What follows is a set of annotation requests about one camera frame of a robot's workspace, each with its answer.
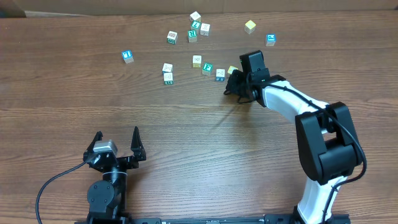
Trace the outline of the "blue T letter block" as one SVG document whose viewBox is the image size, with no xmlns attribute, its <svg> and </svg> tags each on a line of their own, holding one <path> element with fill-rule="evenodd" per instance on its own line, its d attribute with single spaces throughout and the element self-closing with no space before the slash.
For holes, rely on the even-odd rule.
<svg viewBox="0 0 398 224">
<path fill-rule="evenodd" d="M 217 82 L 223 82 L 225 80 L 225 69 L 216 69 L 216 78 Z"/>
</svg>

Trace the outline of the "yellow-top wooden block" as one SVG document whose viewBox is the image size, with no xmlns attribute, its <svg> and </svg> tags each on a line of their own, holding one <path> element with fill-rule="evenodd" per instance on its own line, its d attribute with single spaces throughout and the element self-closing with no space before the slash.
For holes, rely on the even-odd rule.
<svg viewBox="0 0 398 224">
<path fill-rule="evenodd" d="M 234 66 L 230 66 L 229 69 L 228 69 L 228 74 L 229 74 L 229 75 L 232 75 L 233 72 L 234 72 L 235 70 L 237 70 L 237 69 L 238 69 L 238 68 L 236 68 L 236 67 L 234 67 Z"/>
</svg>

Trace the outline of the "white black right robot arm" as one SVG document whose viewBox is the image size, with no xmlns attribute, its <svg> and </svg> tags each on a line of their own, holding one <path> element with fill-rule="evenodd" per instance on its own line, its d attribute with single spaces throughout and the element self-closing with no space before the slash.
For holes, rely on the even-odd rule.
<svg viewBox="0 0 398 224">
<path fill-rule="evenodd" d="M 260 50 L 239 59 L 242 69 L 232 71 L 224 94 L 256 101 L 293 122 L 307 176 L 302 199 L 291 214 L 265 214 L 259 223 L 350 223 L 348 214 L 332 213 L 333 202 L 342 185 L 365 175 L 368 163 L 348 107 L 318 101 L 284 77 L 271 75 Z"/>
</svg>

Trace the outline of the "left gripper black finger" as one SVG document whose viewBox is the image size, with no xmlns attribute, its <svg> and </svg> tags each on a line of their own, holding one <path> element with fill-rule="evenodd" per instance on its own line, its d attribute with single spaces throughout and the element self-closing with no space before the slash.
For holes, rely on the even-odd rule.
<svg viewBox="0 0 398 224">
<path fill-rule="evenodd" d="M 90 145 L 87 147 L 86 151 L 83 153 L 83 155 L 84 155 L 84 156 L 88 156 L 90 153 L 92 153 L 95 143 L 96 143 L 97 141 L 101 141 L 102 138 L 103 138 L 103 133 L 102 133 L 101 131 L 98 131 L 98 132 L 95 134 L 95 136 L 94 136 L 92 142 L 90 143 Z"/>
<path fill-rule="evenodd" d="M 133 156 L 136 161 L 146 160 L 146 151 L 142 144 L 139 128 L 137 126 L 134 128 L 134 132 L 132 134 L 131 151 L 133 152 Z"/>
</svg>

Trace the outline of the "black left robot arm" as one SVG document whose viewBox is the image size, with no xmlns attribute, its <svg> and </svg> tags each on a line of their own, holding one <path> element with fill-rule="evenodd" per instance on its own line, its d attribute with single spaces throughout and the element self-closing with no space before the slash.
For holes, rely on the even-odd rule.
<svg viewBox="0 0 398 224">
<path fill-rule="evenodd" d="M 98 131 L 83 153 L 83 161 L 90 168 L 102 173 L 102 179 L 94 182 L 87 191 L 90 204 L 86 223 L 132 223 L 126 211 L 127 171 L 137 169 L 139 162 L 146 160 L 139 129 L 134 128 L 131 141 L 132 155 L 118 157 L 113 140 L 102 140 Z"/>
</svg>

